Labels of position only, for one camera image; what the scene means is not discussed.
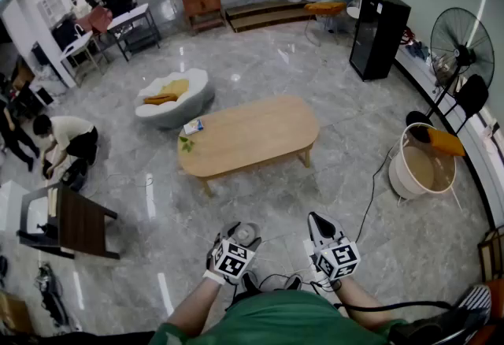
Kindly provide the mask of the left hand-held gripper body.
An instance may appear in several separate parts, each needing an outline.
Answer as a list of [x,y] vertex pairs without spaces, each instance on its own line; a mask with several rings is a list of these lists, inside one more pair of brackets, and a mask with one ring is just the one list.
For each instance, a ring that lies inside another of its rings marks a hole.
[[222,239],[210,252],[214,271],[230,280],[239,280],[255,252],[229,239]]

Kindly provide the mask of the person's left hand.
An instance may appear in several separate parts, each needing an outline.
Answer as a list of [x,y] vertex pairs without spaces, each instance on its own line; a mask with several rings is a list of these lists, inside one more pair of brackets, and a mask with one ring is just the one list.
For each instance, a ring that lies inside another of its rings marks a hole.
[[223,286],[227,283],[223,275],[219,274],[215,270],[214,255],[217,252],[217,248],[212,248],[206,255],[206,271],[203,273],[203,278],[210,279],[217,284]]

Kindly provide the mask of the person's right hand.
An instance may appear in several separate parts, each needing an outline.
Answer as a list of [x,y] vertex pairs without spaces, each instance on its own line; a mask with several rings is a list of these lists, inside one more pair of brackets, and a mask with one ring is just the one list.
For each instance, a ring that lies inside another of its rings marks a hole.
[[326,292],[334,291],[334,287],[332,286],[329,278],[317,266],[317,257],[315,254],[311,254],[309,256],[308,272],[310,273],[310,278],[307,278],[307,284],[315,292],[317,292],[318,289]]

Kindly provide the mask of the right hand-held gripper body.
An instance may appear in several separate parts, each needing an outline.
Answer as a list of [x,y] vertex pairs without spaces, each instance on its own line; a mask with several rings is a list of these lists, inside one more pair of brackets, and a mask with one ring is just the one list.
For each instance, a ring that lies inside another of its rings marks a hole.
[[316,267],[330,282],[352,275],[361,261],[356,243],[346,236],[322,247],[315,247],[314,255]]

